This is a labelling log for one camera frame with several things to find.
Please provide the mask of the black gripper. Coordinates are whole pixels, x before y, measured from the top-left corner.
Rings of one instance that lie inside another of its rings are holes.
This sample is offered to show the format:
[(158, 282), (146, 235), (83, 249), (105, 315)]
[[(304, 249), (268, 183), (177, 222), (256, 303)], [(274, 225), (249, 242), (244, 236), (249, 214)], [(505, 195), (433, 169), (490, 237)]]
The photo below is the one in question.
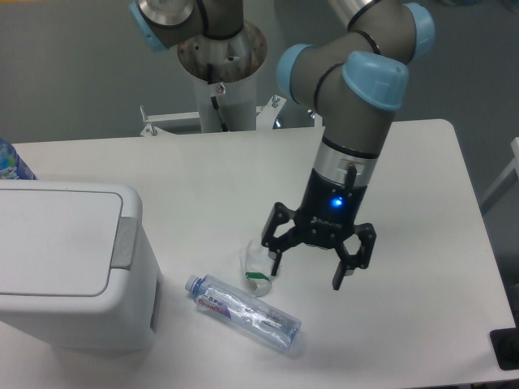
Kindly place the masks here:
[[(277, 276), (284, 252), (299, 242), (325, 249), (334, 249), (339, 257), (332, 278), (338, 291), (346, 276), (357, 268), (369, 266), (374, 250), (376, 231), (371, 223), (356, 224), (361, 202), (367, 188), (356, 184), (357, 169), (347, 168), (342, 182), (322, 177), (311, 171), (300, 207), (295, 212), (280, 202), (274, 203), (261, 233), (260, 243), (272, 260), (271, 276)], [(351, 254), (344, 241), (356, 236), (359, 247)]]

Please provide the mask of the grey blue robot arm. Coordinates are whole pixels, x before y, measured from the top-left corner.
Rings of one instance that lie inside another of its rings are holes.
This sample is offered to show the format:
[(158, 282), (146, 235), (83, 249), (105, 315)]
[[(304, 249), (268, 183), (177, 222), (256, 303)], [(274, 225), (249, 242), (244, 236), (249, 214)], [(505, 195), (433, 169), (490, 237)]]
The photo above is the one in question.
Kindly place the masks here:
[[(435, 25), (426, 8), (396, 1), (336, 1), (345, 35), (320, 47), (293, 45), (277, 85), (324, 121), (298, 209), (276, 203), (261, 235), (275, 264), (300, 244), (335, 250), (332, 286), (369, 265), (376, 233), (355, 217), (407, 87), (408, 65), (428, 52)], [(129, 10), (154, 51), (175, 48), (195, 80), (203, 132), (254, 130), (255, 82), (267, 45), (240, 1), (133, 1)]]

